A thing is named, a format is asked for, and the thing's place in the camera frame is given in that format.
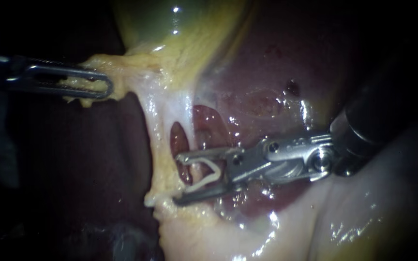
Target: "clip applier jaw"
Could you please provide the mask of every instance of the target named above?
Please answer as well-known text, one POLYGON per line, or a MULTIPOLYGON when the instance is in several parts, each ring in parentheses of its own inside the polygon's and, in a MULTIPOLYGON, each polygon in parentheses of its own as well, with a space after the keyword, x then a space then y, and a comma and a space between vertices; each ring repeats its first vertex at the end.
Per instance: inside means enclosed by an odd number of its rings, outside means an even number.
POLYGON ((215 199, 240 191, 251 180, 272 185, 307 178, 315 181, 329 175, 335 153, 328 134, 299 139, 263 139, 256 146, 222 147, 178 154, 176 161, 192 165, 206 160, 224 160, 226 168, 217 185, 187 191, 175 198, 177 205, 215 199))

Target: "dark red spot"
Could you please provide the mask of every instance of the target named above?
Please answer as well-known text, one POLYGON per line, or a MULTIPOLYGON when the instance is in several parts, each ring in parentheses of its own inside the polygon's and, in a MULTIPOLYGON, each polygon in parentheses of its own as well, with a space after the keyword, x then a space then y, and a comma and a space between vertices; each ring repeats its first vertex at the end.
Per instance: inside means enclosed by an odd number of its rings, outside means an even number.
POLYGON ((267 46, 267 49, 265 50, 265 54, 269 54, 269 53, 271 53, 272 52, 272 50, 273 49, 275 49, 277 46, 276 45, 274 45, 274 44, 269 44, 268 46, 267 46))
POLYGON ((282 58, 282 56, 283 56, 283 53, 282 53, 282 51, 280 51, 279 48, 275 49, 275 54, 277 55, 278 59, 282 58))
POLYGON ((299 97, 299 95, 300 95, 300 93, 299 93, 299 86, 298 86, 298 84, 294 80, 290 80, 286 84, 285 90, 288 93, 293 94, 293 96, 295 96, 295 97, 299 97))
MULTIPOLYGON (((172 156, 175 157, 178 153, 186 152, 190 150, 188 144, 188 139, 186 138, 185 130, 178 122, 174 122, 172 128, 170 129, 170 151, 172 156)), ((193 183, 193 177, 190 174, 189 166, 183 166, 180 163, 177 163, 178 172, 180 179, 187 184, 191 185, 193 183)))

